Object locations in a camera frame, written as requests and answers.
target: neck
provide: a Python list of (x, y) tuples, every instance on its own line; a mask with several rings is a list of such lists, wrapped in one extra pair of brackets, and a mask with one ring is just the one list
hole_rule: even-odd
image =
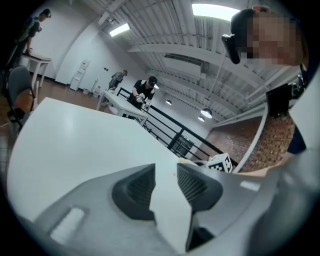
[(302, 59), (302, 65), (305, 70), (309, 67), (309, 51), (308, 51), (308, 45), (306, 38), (302, 35), (302, 52), (303, 52), (303, 59)]

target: black chair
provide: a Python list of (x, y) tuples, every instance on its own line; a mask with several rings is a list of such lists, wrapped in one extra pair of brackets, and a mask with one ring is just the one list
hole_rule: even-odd
[[(5, 96), (8, 101), (10, 111), (7, 117), (11, 123), (16, 123), (19, 126), (18, 131), (24, 126), (31, 111), (34, 107), (35, 95), (32, 89), (31, 76), (25, 66), (18, 66), (10, 69), (6, 77)], [(15, 103), (18, 96), (25, 90), (30, 90), (32, 94), (32, 105), (29, 112), (24, 112), (21, 108), (15, 108)]]

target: ear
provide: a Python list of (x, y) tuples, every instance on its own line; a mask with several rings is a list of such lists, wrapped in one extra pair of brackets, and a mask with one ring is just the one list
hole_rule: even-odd
[(269, 12), (269, 9), (265, 6), (261, 6), (261, 5), (254, 5), (252, 6), (252, 9), (256, 12)]

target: chair backrest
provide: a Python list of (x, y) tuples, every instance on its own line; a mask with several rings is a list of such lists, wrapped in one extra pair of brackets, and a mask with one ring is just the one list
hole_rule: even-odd
[(19, 94), (27, 89), (31, 90), (32, 97), (35, 98), (28, 69), (25, 66), (12, 68), (6, 78), (6, 95), (10, 107), (14, 107)]

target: white cube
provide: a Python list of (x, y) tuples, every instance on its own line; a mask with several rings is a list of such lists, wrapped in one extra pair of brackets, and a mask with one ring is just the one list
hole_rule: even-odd
[(228, 174), (231, 173), (233, 169), (228, 153), (217, 154), (214, 157), (210, 157), (205, 166), (209, 169)]

